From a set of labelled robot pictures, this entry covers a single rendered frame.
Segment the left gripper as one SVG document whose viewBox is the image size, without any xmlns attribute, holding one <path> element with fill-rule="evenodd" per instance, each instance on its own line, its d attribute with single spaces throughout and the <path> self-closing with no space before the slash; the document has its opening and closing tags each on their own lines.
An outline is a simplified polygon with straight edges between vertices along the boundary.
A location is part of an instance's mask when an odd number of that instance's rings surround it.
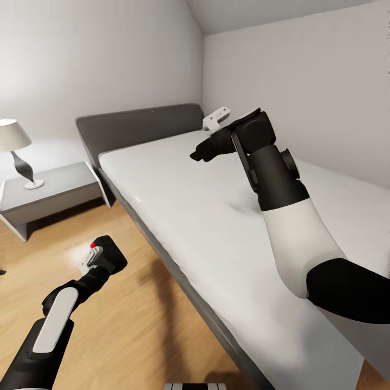
<svg viewBox="0 0 390 390">
<path fill-rule="evenodd" d="M 95 269 L 86 274 L 95 278 L 97 282 L 96 291 L 99 291 L 103 287 L 117 266 L 117 260 L 111 260 L 106 256 Z"/>
</svg>

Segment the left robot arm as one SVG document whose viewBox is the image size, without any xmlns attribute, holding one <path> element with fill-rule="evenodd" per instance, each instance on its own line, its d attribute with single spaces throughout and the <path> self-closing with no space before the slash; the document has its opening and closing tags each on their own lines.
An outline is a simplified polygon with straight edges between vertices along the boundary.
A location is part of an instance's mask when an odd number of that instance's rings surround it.
<svg viewBox="0 0 390 390">
<path fill-rule="evenodd" d="M 42 301 L 46 318 L 35 321 L 27 338 L 0 382 L 0 390 L 51 390 L 74 328 L 71 314 L 80 303 L 107 282 L 117 260 L 107 256 L 94 265 L 103 252 L 90 249 L 79 265 L 83 277 L 53 289 Z"/>
</svg>

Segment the digital camera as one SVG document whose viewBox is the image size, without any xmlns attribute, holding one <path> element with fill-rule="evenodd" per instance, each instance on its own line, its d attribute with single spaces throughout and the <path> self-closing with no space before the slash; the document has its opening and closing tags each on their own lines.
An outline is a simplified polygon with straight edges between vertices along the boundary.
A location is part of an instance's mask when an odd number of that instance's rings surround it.
<svg viewBox="0 0 390 390">
<path fill-rule="evenodd" d="M 108 257 L 111 260 L 117 260 L 117 267 L 114 269 L 112 275 L 115 275 L 117 272 L 123 270 L 128 262 L 125 259 L 125 256 L 122 254 L 121 250 L 108 235 L 98 237 L 95 241 L 92 242 L 90 247 L 93 249 L 96 246 L 101 246 L 103 252 L 100 254 L 94 265 L 98 266 L 104 257 Z"/>
</svg>

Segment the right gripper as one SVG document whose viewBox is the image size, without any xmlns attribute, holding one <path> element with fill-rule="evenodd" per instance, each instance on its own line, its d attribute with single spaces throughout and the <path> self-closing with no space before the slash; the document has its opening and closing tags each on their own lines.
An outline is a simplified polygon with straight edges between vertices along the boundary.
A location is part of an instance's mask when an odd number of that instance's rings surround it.
<svg viewBox="0 0 390 390">
<path fill-rule="evenodd" d="M 222 132 L 227 129 L 227 126 L 223 127 L 219 131 L 212 134 L 209 138 L 197 145 L 196 151 L 190 154 L 190 157 L 195 161 L 204 160 L 209 162 L 217 155 L 228 154 L 228 152 L 222 148 L 220 137 Z"/>
</svg>

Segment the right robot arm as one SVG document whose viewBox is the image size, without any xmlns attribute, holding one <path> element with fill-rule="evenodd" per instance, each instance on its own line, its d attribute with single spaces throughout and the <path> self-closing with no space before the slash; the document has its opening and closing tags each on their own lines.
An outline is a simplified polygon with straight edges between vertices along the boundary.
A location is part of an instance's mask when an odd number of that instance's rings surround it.
<svg viewBox="0 0 390 390">
<path fill-rule="evenodd" d="M 308 299 L 390 384 L 390 278 L 348 261 L 315 208 L 289 149 L 280 152 L 266 111 L 221 129 L 223 106 L 203 119 L 208 138 L 190 154 L 209 162 L 237 152 L 264 217 L 276 270 Z"/>
</svg>

